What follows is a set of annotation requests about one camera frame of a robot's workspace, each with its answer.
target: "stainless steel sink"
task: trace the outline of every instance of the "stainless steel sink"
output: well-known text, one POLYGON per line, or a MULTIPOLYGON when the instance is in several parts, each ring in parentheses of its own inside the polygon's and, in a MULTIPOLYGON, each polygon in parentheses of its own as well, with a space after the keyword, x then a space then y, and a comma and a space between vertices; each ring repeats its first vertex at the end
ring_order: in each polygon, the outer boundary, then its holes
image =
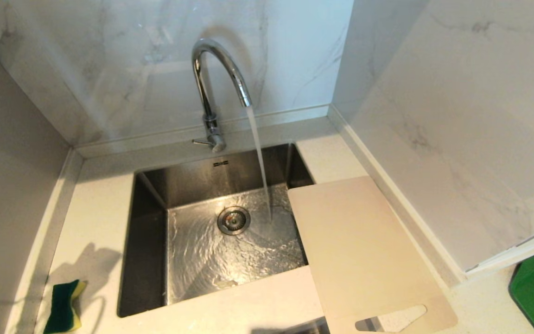
POLYGON ((119 316, 174 304, 307 264, 287 196, 313 184, 294 144, 137 173, 119 316))

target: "cutting board handle hole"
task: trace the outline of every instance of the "cutting board handle hole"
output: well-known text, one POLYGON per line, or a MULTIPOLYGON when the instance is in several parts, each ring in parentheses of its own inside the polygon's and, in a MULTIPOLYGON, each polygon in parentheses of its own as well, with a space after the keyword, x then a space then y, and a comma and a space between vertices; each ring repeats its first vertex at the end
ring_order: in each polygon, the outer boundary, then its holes
POLYGON ((356 330, 359 332, 398 333, 409 327, 426 312, 428 312, 428 309, 424 305, 399 309, 385 315, 377 315, 376 317, 356 321, 356 330))

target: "sink basin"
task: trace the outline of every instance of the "sink basin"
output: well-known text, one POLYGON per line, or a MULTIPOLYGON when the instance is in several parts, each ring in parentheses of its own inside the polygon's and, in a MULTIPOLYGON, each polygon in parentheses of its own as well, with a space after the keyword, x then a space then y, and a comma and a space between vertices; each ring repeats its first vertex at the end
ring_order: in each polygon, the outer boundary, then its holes
POLYGON ((119 316, 307 264, 287 190, 313 184, 294 144, 137 173, 119 316))

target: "gooseneck spout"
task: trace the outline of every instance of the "gooseneck spout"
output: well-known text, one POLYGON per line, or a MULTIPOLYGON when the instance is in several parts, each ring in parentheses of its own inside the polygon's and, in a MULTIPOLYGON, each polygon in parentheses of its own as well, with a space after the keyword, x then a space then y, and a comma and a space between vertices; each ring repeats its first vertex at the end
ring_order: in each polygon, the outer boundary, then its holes
POLYGON ((216 56, 220 63, 224 65, 232 80, 232 83, 234 83, 236 93, 238 94, 238 98, 242 106, 249 107, 252 105, 252 102, 250 101, 250 94, 248 93, 248 89, 244 83, 244 78, 242 78, 242 74, 240 74, 238 66, 236 66, 228 51, 226 51, 224 47, 212 39, 200 39, 197 43, 195 43, 193 52, 191 53, 191 60, 193 61, 193 72, 195 74, 195 80, 197 81, 199 96, 201 97, 201 103, 203 103, 203 109, 205 110, 203 122, 205 123, 207 141, 193 140, 193 142, 197 144, 207 144, 211 146, 213 152, 219 152, 225 148, 225 142, 222 138, 220 127, 218 127, 218 117, 216 113, 211 110, 210 101, 207 97, 207 90, 205 88, 205 81, 201 75, 201 69, 203 66, 201 55, 204 52, 209 52, 216 56))

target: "sponge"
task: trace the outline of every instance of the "sponge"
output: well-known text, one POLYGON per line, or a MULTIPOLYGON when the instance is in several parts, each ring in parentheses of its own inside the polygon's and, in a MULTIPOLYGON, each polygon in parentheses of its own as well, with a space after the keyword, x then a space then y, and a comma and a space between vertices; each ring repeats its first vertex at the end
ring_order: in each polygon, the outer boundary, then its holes
POLYGON ((53 286, 51 315, 44 327, 44 334, 65 333, 81 327, 80 318, 72 302, 80 295, 83 288, 85 282, 80 282, 79 279, 53 286))

